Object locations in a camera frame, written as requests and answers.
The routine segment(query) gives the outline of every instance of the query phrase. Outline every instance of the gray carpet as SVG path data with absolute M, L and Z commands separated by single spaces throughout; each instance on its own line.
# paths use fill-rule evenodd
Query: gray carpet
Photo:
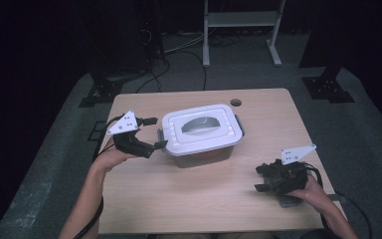
M 334 188 L 345 193 L 364 210 L 372 224 L 373 238 L 382 239 L 382 116 L 366 95 L 361 82 L 346 70 L 337 81 L 355 103 L 331 104 L 312 100 L 301 78 L 319 76 L 322 68 L 299 69 L 307 35 L 279 35 L 278 52 L 283 61 L 271 60 L 268 36 L 242 37 L 229 47 L 210 49 L 211 67 L 206 69 L 206 90 L 286 88 L 290 91 Z M 165 36 L 165 49 L 190 39 Z M 186 49 L 202 55 L 201 46 Z M 162 92 L 202 91 L 204 69 L 189 53 L 166 57 L 170 68 L 159 77 Z M 154 63 L 153 73 L 167 65 Z M 122 93 L 135 93 L 147 80 L 124 84 Z M 11 207 L 0 224 L 0 238 L 56 238 L 75 203 L 96 147 L 89 141 L 95 122 L 106 120 L 111 104 L 79 108 L 93 85 L 89 75 L 79 79 L 26 175 Z M 150 82 L 141 93 L 157 92 Z M 356 208 L 344 204 L 350 223 L 360 238 L 367 238 L 366 223 Z M 280 238 L 298 238 L 303 232 L 278 232 Z M 145 235 L 106 235 L 101 238 L 145 238 Z

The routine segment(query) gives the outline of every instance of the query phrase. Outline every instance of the person's right hand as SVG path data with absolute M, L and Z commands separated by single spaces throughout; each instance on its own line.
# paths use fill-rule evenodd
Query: person's right hand
M 115 166 L 121 164 L 129 158 L 137 157 L 116 149 L 113 137 L 109 139 L 101 154 L 93 163 L 94 167 L 102 168 L 105 172 L 111 171 Z
M 305 189 L 297 189 L 287 195 L 303 199 L 321 214 L 335 206 L 315 178 L 311 175 L 308 176 L 308 182 L 306 183 Z

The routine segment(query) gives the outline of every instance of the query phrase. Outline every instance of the cable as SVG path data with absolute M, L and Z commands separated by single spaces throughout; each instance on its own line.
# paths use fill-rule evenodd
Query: cable
M 370 220 L 368 219 L 367 217 L 367 214 L 365 214 L 365 212 L 361 209 L 361 207 L 355 202 L 353 201 L 352 199 L 350 199 L 349 197 L 347 197 L 345 194 L 337 191 L 337 190 L 334 190 L 339 196 L 341 197 L 344 197 L 346 198 L 352 205 L 354 205 L 356 207 L 356 209 L 358 209 L 358 211 L 362 214 L 362 216 L 364 217 L 365 219 L 365 222 L 367 223 L 367 227 L 368 227 L 368 238 L 372 239 L 373 238 L 373 229 L 371 227 L 371 222 Z
M 323 187 L 323 184 L 322 184 L 322 179 L 321 179 L 321 175 L 320 175 L 320 172 L 318 171 L 317 168 L 315 168 L 314 166 L 312 166 L 311 164 L 309 163 L 306 163 L 304 162 L 303 164 L 305 165 L 308 165 L 309 167 L 307 168 L 308 170 L 312 170 L 315 172 L 315 175 L 317 176 L 317 182 L 318 184 L 320 184 L 321 188 Z M 352 205 L 354 205 L 356 207 L 356 209 L 359 210 L 359 212 L 362 214 L 362 216 L 364 217 L 365 219 L 365 222 L 367 223 L 367 227 L 368 227 L 368 238 L 372 239 L 372 236 L 373 236 L 373 230 L 372 230 L 372 227 L 371 227 L 371 223 L 370 223 L 370 220 L 368 219 L 367 215 L 365 214 L 365 212 L 361 209 L 361 207 L 355 203 L 352 199 L 350 199 L 349 197 L 347 197 L 345 194 L 337 191 L 337 190 L 334 190 L 336 192 L 336 194 L 338 194 L 339 196 L 341 197 L 344 197 L 346 198 Z M 323 226 L 324 226 L 324 229 L 326 231 L 329 231 L 331 233 L 333 233 L 331 231 L 331 229 L 328 227 L 324 217 L 321 215 L 321 222 L 323 223 Z
M 103 139 L 104 139 L 104 136 L 105 136 L 105 133 L 107 131 L 107 128 L 110 126 L 111 123 L 113 123 L 115 120 L 120 120 L 123 116 L 120 116 L 120 117 L 115 117 L 111 120 L 109 120 L 103 127 L 103 129 L 101 130 L 101 133 L 100 133 L 100 136 L 98 138 L 98 142 L 97 142 L 97 146 L 95 147 L 95 153 L 93 154 L 93 161 L 94 162 L 96 160 L 96 158 L 102 153 L 104 152 L 105 150 L 109 149 L 109 147 L 105 148 L 104 150 L 100 151 L 100 148 L 101 148 L 101 144 L 103 143 Z
M 83 238 L 86 233 L 95 225 L 95 223 L 98 221 L 98 219 L 101 216 L 101 213 L 103 212 L 103 197 L 101 198 L 100 205 L 98 206 L 97 212 L 95 213 L 95 216 L 92 218 L 92 220 L 83 228 L 79 234 L 77 234 L 74 239 L 80 239 Z
M 231 0 L 231 1 L 229 2 L 229 6 L 228 6 L 228 9 L 226 10 L 226 12 L 229 12 L 229 11 L 231 10 L 233 2 L 234 2 L 234 0 Z M 223 9 L 224 9 L 224 7 L 225 7 L 225 3 L 226 3 L 226 0 L 224 0 L 224 1 L 222 2 L 222 6 L 221 6 L 219 12 L 224 12 Z M 217 29 L 217 28 L 213 28 L 213 29 L 208 33 L 208 35 L 210 36 L 214 31 L 216 31 L 216 29 Z M 166 50 L 166 51 L 164 51 L 164 53 L 165 53 L 165 54 L 169 54 L 169 53 L 173 53 L 173 52 L 175 52 L 175 51 L 179 51 L 179 50 L 182 50 L 182 49 L 185 49 L 185 48 L 189 48 L 189 47 L 191 47 L 191 46 L 193 46 L 193 45 L 195 45 L 195 44 L 197 44 L 197 43 L 203 41 L 203 39 L 204 39 L 204 34 L 200 33 L 200 36 L 197 37 L 196 39 L 191 40 L 190 42 L 184 43 L 184 44 L 182 44 L 182 45 L 179 46 L 179 47 L 176 47 L 176 48 L 173 48 L 173 49 L 170 49 L 170 50 Z
M 148 31 L 148 30 L 145 30 L 145 29 L 141 29 L 141 32 L 145 32 L 145 33 L 148 33 L 148 40 L 146 43 L 142 43 L 144 46 L 147 46 L 147 44 L 149 44 L 151 42 L 151 32 Z
M 108 147 L 104 148 L 97 156 L 100 156 L 103 152 L 105 152 L 106 150 L 110 149 L 113 146 L 114 146 L 114 143 L 112 145 L 109 145 Z
M 166 74 L 167 73 L 167 71 L 169 71 L 169 69 L 170 69 L 170 63 L 167 61 L 167 60 L 164 60 L 164 62 L 167 64 L 167 68 L 166 68 L 166 70 L 164 71 L 164 72 L 162 72 L 160 75 L 158 75 L 158 76 L 155 76 L 153 73 L 151 73 L 151 74 L 153 74 L 153 78 L 152 79 L 150 79 L 150 80 L 148 80 L 148 81 L 146 81 L 145 83 L 143 83 L 136 91 L 135 91 L 135 93 L 137 94 L 145 85 L 147 85 L 148 83 L 150 83 L 150 82 L 152 82 L 152 81 L 154 81 L 154 80 L 156 80 L 156 82 L 157 82 L 157 86 L 158 86 L 158 88 L 159 88 L 159 91 L 161 91 L 160 89 L 161 89 L 161 84 L 160 84 L 160 82 L 159 82 L 159 77 L 161 77 L 161 76 L 163 76 L 164 74 Z
M 212 30 L 209 32 L 208 35 L 211 36 L 216 30 L 217 30 L 217 28 L 212 29 Z M 210 46 L 213 46 L 213 47 L 230 47 L 230 46 L 232 46 L 232 45 L 234 45 L 234 44 L 238 44 L 238 43 L 241 42 L 241 38 L 240 38 L 238 35 L 237 35 L 236 37 L 238 38 L 238 40 L 233 40 L 232 38 L 228 38 L 228 37 L 221 37 L 221 38 L 224 38 L 224 39 L 227 39 L 227 40 L 230 41 L 230 43 L 227 43 L 227 44 L 215 44 L 215 43 L 213 43 L 213 38 L 210 38 L 210 39 L 209 39 L 209 44 L 210 44 Z M 191 41 L 189 41 L 189 42 L 186 42 L 186 43 L 180 45 L 179 47 L 176 47 L 176 48 L 173 48 L 173 49 L 166 50 L 166 51 L 164 51 L 164 53 L 165 53 L 165 54 L 169 54 L 169 53 L 173 53 L 173 52 L 176 52 L 176 51 L 180 51 L 180 50 L 182 50 L 182 49 L 189 48 L 189 47 L 191 47 L 191 46 L 194 46 L 194 45 L 196 45 L 196 44 L 202 42 L 203 39 L 204 39 L 204 35 L 203 35 L 203 34 L 200 34 L 200 36 L 198 36 L 197 38 L 195 38 L 195 39 L 193 39 L 193 40 L 191 40 Z
M 177 32 L 177 33 L 172 33 L 170 35 L 182 37 L 182 38 L 187 38 L 187 39 L 193 39 L 193 38 L 195 38 L 195 35 L 201 36 L 201 32 Z

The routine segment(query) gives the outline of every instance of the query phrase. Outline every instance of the forearm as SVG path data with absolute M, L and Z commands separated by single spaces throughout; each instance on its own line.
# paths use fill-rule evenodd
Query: forearm
M 79 199 L 60 233 L 60 238 L 74 238 L 95 216 L 101 201 L 105 174 L 104 169 L 92 165 Z M 97 230 L 91 230 L 90 233 L 95 234 L 92 237 L 97 237 Z
M 321 214 L 324 216 L 327 225 L 338 237 L 343 239 L 358 238 L 339 208 L 334 204 L 322 211 Z

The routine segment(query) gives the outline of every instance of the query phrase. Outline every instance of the container lid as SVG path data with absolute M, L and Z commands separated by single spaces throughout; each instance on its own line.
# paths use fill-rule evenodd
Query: container lid
M 243 132 L 232 109 L 212 105 L 169 113 L 163 117 L 166 151 L 175 156 L 237 144 Z

